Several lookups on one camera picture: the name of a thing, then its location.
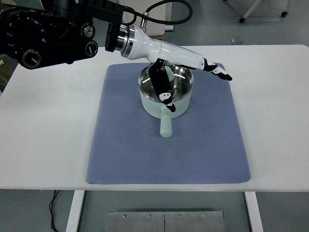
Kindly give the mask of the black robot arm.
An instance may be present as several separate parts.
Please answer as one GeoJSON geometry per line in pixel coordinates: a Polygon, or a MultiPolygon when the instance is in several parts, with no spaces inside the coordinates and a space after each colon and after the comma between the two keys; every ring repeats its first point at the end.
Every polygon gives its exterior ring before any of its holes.
{"type": "Polygon", "coordinates": [[[93,19],[108,22],[108,52],[120,51],[130,60],[145,58],[155,63],[161,59],[196,67],[197,58],[191,51],[156,41],[132,22],[122,21],[123,13],[130,13],[146,22],[148,13],[108,0],[47,0],[43,10],[3,3],[0,9],[0,50],[27,69],[93,58],[98,52],[93,19]]]}

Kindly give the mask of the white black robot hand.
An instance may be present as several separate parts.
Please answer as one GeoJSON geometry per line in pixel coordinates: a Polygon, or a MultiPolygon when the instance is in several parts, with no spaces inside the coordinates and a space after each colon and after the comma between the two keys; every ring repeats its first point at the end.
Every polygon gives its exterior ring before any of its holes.
{"type": "Polygon", "coordinates": [[[189,49],[152,39],[141,28],[121,25],[119,42],[116,49],[129,60],[146,58],[153,65],[149,68],[149,77],[160,101],[171,111],[175,112],[169,76],[165,65],[177,65],[189,69],[199,69],[218,76],[220,79],[231,81],[232,77],[217,64],[207,61],[202,55],[189,49]]]}

